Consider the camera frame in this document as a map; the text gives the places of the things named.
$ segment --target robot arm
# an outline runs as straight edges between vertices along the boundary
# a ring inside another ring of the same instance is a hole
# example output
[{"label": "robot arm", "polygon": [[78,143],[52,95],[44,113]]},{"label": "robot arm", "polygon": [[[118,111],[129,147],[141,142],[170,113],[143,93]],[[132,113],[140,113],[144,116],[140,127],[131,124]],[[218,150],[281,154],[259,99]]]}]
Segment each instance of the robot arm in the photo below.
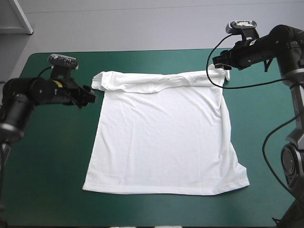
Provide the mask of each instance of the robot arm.
[{"label": "robot arm", "polygon": [[0,143],[13,144],[22,139],[38,105],[64,104],[82,108],[95,102],[91,88],[78,86],[71,77],[71,70],[78,68],[76,59],[52,54],[48,60],[53,65],[50,79],[15,78],[4,85]]},{"label": "robot arm", "polygon": [[299,200],[295,200],[277,227],[304,228],[304,31],[278,25],[259,38],[256,26],[254,21],[228,23],[226,32],[242,35],[242,40],[231,50],[214,57],[213,63],[215,68],[242,70],[264,62],[267,72],[272,59],[277,59],[281,77],[286,79],[284,83],[291,90],[294,112],[298,115],[296,129],[286,138],[290,143],[283,147],[281,161],[288,189]]}]

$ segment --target white fabric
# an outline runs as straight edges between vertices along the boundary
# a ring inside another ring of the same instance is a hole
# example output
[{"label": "white fabric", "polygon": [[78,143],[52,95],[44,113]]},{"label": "white fabric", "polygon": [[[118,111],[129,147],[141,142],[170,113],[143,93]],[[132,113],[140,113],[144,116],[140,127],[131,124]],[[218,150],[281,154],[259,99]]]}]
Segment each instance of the white fabric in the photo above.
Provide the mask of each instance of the white fabric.
[{"label": "white fabric", "polygon": [[[222,85],[227,71],[209,75]],[[222,89],[205,71],[102,72],[92,88],[105,93],[84,190],[215,195],[249,185]]]}]

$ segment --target green table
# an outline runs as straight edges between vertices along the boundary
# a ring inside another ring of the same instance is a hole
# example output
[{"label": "green table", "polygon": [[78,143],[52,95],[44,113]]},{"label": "green table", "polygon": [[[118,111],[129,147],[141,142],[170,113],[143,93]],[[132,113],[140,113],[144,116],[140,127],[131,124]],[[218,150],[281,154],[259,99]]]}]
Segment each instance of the green table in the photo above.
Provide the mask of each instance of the green table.
[{"label": "green table", "polygon": [[[79,70],[72,76],[90,85],[100,71],[172,74],[204,70],[210,49],[73,52]],[[34,77],[48,67],[50,53],[29,57],[21,77]],[[276,62],[269,73],[263,64],[232,70],[227,86],[278,79]],[[269,131],[291,118],[289,88],[282,83],[250,89],[225,90],[230,111],[232,143],[247,167],[251,185],[217,196],[173,194],[114,195],[83,191],[104,93],[83,110],[75,106],[38,107],[25,137],[16,143],[5,169],[1,215],[10,225],[28,226],[270,226],[281,218],[292,197],[276,182],[261,148]],[[275,134],[267,153],[283,178],[280,151],[294,123]]]}]

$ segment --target black cable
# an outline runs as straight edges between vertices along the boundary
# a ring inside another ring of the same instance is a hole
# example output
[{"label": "black cable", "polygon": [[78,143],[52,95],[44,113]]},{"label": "black cable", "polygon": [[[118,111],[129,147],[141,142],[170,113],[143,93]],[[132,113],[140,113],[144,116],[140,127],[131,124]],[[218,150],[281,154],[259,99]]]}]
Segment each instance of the black cable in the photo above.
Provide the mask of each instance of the black cable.
[{"label": "black cable", "polygon": [[48,69],[51,69],[52,67],[51,66],[49,66],[49,67],[47,67],[47,68],[45,68],[45,69],[43,69],[39,74],[38,74],[38,76],[37,77],[40,77],[41,75],[42,75],[42,73],[43,72],[45,72],[46,70],[48,70]]},{"label": "black cable", "polygon": [[298,118],[302,113],[304,112],[304,109],[302,111],[300,111],[297,115],[295,115],[293,118],[291,118],[290,120],[286,121],[285,123],[281,124],[280,126],[278,126],[277,128],[273,129],[265,138],[264,143],[263,143],[263,147],[262,147],[262,151],[263,151],[263,157],[270,169],[270,171],[272,172],[272,174],[274,175],[274,177],[276,178],[276,180],[283,186],[283,188],[285,188],[296,200],[298,200],[300,203],[304,204],[304,202],[302,202],[301,200],[299,200],[290,190],[289,188],[281,181],[281,179],[278,177],[278,175],[276,174],[276,172],[274,171],[274,169],[272,168],[270,162],[268,161],[268,158],[266,156],[266,152],[265,152],[265,147],[267,144],[268,139],[270,138],[270,136],[277,132],[278,130],[280,130],[282,127],[285,127],[286,125],[290,124],[292,121],[294,121],[296,118]]},{"label": "black cable", "polygon": [[268,84],[272,84],[272,83],[275,83],[275,82],[281,82],[281,81],[294,81],[296,82],[297,84],[299,83],[297,80],[294,80],[294,79],[291,79],[291,78],[281,78],[281,79],[277,79],[277,80],[274,80],[274,81],[270,81],[270,82],[263,82],[263,83],[259,83],[259,84],[253,84],[253,85],[243,85],[243,86],[235,86],[235,87],[226,87],[226,86],[219,86],[217,84],[215,84],[209,74],[208,74],[208,66],[209,66],[209,60],[210,60],[210,57],[212,55],[212,53],[215,51],[215,49],[217,49],[217,47],[225,40],[227,39],[228,37],[231,37],[233,36],[233,34],[230,34],[226,37],[224,37],[214,48],[213,50],[210,52],[209,56],[208,56],[208,59],[207,59],[207,63],[206,63],[206,74],[207,74],[207,78],[208,80],[211,82],[211,84],[213,84],[214,86],[216,87],[219,87],[219,88],[222,88],[222,89],[244,89],[244,88],[250,88],[250,87],[255,87],[255,86],[264,86],[264,85],[268,85]]},{"label": "black cable", "polygon": [[2,143],[0,143],[0,155],[1,155],[1,169],[0,169],[0,203],[1,203],[1,194],[2,194],[3,176],[4,176],[4,164],[5,164]]}]

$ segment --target shirt hem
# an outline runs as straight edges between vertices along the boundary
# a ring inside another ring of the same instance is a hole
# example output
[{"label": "shirt hem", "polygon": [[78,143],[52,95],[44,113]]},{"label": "shirt hem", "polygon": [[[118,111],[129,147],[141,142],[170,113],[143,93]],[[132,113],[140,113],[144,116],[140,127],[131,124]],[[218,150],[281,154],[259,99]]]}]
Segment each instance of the shirt hem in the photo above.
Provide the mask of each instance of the shirt hem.
[{"label": "shirt hem", "polygon": [[150,187],[150,186],[117,186],[96,185],[85,181],[83,190],[113,194],[182,194],[182,195],[218,195],[227,191],[240,189],[250,185],[248,178],[222,185],[218,188],[183,188],[183,187]]}]

